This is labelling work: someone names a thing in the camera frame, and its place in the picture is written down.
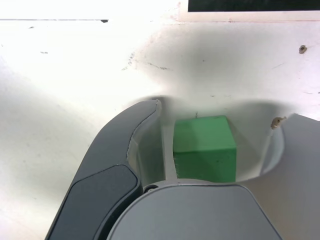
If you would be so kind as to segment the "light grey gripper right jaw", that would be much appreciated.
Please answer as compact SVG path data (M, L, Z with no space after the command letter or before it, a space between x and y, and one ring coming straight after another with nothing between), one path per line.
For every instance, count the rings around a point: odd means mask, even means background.
M108 239L319 239L320 123L293 114L280 130L284 150L270 171L233 184L156 188L121 214Z

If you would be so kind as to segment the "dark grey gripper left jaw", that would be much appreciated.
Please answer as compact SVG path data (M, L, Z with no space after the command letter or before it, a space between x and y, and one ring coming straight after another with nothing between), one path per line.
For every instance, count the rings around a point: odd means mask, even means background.
M49 240L104 240L144 187L163 181L159 100L119 113L88 148L47 233Z

